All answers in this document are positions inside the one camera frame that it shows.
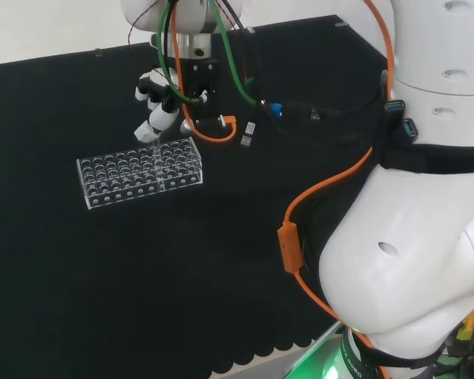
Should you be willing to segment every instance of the green light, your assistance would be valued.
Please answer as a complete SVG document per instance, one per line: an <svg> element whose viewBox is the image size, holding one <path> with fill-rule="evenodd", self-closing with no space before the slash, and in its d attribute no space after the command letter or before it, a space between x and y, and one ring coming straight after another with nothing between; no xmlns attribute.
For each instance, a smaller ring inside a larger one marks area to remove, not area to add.
<svg viewBox="0 0 474 379"><path fill-rule="evenodd" d="M338 379L339 378L339 373L337 372L337 369L332 366L330 369L326 372L325 376L323 379Z"/></svg>

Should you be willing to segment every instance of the robotic hand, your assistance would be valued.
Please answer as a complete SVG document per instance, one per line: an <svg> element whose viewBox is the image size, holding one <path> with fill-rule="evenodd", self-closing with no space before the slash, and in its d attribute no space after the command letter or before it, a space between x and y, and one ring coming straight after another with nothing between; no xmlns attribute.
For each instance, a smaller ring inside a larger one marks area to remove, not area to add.
<svg viewBox="0 0 474 379"><path fill-rule="evenodd" d="M171 70L171 79L174 84L179 84L174 70ZM141 102L147 101L148 109L151 111L149 120L144 121L135 130L135 137L142 143L150 144L171 127L179 113L175 98L169 91L167 79L160 69L154 69L141 76L135 90L135 99Z"/></svg>
<svg viewBox="0 0 474 379"><path fill-rule="evenodd" d="M240 15L243 0L228 0L233 10ZM167 0L121 0L122 11L126 19L136 28L149 32L157 32L160 16L167 5ZM229 30L233 24L227 18L229 14L224 4L219 4L221 19L224 27ZM182 65L186 68L183 72L190 73L187 78L187 87L191 94L201 96L207 103L203 109L196 111L197 124L201 127L214 127L220 124L217 104L216 86L218 78L218 62L211 59L211 35L217 30L216 18L208 0L179 0L177 3L177 40L179 55ZM173 58L173 39L169 35L169 57ZM175 85L179 85L177 73L171 69L171 78ZM145 73L139 80L135 92L139 101L148 101L151 110L149 120L143 122L135 131L135 137L142 143L152 143L158 140L165 130L169 129L177 119L178 104L170 91L169 84L162 74L161 69L154 69ZM187 121L181 125L182 133L191 133Z"/></svg>

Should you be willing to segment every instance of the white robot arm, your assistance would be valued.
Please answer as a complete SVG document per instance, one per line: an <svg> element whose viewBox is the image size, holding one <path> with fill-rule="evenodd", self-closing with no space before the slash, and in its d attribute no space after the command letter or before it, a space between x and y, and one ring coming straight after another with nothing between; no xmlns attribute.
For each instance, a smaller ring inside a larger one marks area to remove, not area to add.
<svg viewBox="0 0 474 379"><path fill-rule="evenodd" d="M136 27L155 32L166 1ZM406 102L405 116L419 131L416 144L474 148L474 0L391 2L392 98ZM240 14L242 0L230 3ZM122 0L131 24L151 4ZM178 15L181 33L216 31L207 0L179 0ZM157 121L150 121L154 128ZM474 173L378 165L322 249L319 275L335 312L376 349L406 359L432 355L474 309ZM341 379L359 377L340 352L335 367ZM406 379L423 370L388 371Z"/></svg>

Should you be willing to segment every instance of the black cloth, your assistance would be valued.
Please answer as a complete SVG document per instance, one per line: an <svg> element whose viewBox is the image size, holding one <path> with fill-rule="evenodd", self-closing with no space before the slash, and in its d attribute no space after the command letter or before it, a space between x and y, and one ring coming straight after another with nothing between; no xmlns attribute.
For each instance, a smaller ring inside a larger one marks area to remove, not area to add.
<svg viewBox="0 0 474 379"><path fill-rule="evenodd" d="M345 109L375 94L384 58L337 22L257 28L266 99ZM224 59L219 36L213 51ZM284 272L277 228L296 195L363 155L330 141L372 130L378 109L284 127L326 148L261 123L241 148L252 112L224 61L221 113L239 137L196 140L204 184L89 211L76 159L135 147L148 116L135 86L157 62L147 45L101 53L0 65L0 379L203 379L319 337L333 320Z"/></svg>

